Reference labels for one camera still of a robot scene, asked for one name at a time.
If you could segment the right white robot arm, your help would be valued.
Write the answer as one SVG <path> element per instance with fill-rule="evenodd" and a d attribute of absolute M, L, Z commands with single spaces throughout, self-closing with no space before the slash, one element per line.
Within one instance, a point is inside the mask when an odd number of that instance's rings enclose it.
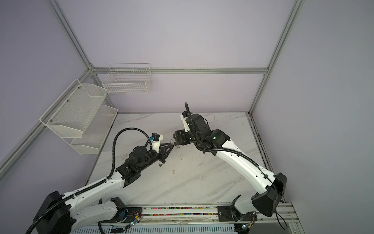
<path fill-rule="evenodd" d="M 275 174 L 247 156 L 222 130 L 211 130 L 205 118 L 184 111 L 181 114 L 184 129 L 173 134 L 174 145 L 193 144 L 203 153 L 211 153 L 238 171 L 254 187 L 250 198 L 255 210 L 271 217 L 284 196 L 287 177 Z"/>

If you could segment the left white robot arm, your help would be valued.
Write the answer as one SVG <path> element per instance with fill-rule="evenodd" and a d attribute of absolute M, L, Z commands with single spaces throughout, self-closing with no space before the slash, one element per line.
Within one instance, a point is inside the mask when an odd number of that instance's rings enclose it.
<path fill-rule="evenodd" d="M 72 192 L 60 194 L 54 191 L 47 195 L 27 233 L 37 230 L 39 234 L 69 234 L 95 222 L 111 219 L 124 221 L 128 209 L 120 198 L 114 197 L 96 206 L 90 204 L 134 183 L 142 171 L 153 163 L 165 163 L 174 147 L 172 143 L 156 142 L 152 146 L 151 150 L 145 146 L 135 147 L 125 163 L 114 169 L 110 177 Z"/>

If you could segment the lower white mesh shelf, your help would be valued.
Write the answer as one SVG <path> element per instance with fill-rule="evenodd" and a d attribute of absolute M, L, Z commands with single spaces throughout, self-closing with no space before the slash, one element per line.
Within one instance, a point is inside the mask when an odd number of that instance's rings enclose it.
<path fill-rule="evenodd" d="M 81 155 L 98 155 L 117 113 L 117 109 L 101 105 L 83 137 L 74 138 L 70 146 Z"/>

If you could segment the white mesh shelf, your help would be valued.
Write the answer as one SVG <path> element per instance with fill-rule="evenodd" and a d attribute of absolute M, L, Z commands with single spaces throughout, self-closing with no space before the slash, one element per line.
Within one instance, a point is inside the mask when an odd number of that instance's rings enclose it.
<path fill-rule="evenodd" d="M 103 87 L 74 80 L 40 117 L 40 122 L 61 138 L 81 138 L 107 93 Z"/>
<path fill-rule="evenodd" d="M 83 137 L 74 138 L 70 146 L 81 155 L 98 155 L 117 113 L 117 109 L 101 105 Z"/>

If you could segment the upper white mesh shelf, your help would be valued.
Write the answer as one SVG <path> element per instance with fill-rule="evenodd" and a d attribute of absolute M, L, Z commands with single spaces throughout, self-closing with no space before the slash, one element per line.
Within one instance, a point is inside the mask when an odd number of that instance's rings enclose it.
<path fill-rule="evenodd" d="M 107 93 L 103 87 L 74 80 L 40 117 L 40 122 L 61 138 L 81 138 Z"/>

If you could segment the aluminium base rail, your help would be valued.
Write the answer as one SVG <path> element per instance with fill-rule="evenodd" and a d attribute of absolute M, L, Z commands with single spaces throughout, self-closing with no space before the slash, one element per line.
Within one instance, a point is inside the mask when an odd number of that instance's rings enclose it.
<path fill-rule="evenodd" d="M 179 204 L 179 205 L 130 205 L 128 206 L 128 216 L 122 222 L 116 222 L 114 218 L 108 217 L 94 218 L 94 221 L 87 222 L 88 215 L 85 211 L 80 211 L 74 216 L 78 224 L 73 226 L 74 230 L 85 226 L 92 226 L 101 222 L 104 226 L 124 226 L 140 217 L 140 224 L 153 225 L 188 225 L 188 224 L 208 224 L 208 223 L 229 223 L 247 224 L 255 223 L 299 223 L 300 220 L 291 203 L 282 203 L 277 207 L 277 212 L 271 217 L 260 214 L 258 211 L 251 211 L 247 214 L 238 214 L 235 218 L 229 204 Z"/>

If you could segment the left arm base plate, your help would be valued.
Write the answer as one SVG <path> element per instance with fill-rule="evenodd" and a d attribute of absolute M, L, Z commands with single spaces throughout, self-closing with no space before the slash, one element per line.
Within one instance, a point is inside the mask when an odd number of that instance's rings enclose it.
<path fill-rule="evenodd" d="M 114 218 L 104 220 L 101 223 L 131 223 L 136 216 L 141 217 L 143 209 L 141 207 L 127 207 L 126 211 L 117 213 Z"/>

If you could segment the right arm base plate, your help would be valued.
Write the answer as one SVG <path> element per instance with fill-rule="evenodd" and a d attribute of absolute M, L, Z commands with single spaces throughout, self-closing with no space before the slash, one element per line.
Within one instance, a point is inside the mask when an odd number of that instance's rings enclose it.
<path fill-rule="evenodd" d="M 256 212 L 241 213 L 235 207 L 231 206 L 218 206 L 218 219 L 220 222 L 244 222 L 244 221 L 257 221 Z"/>

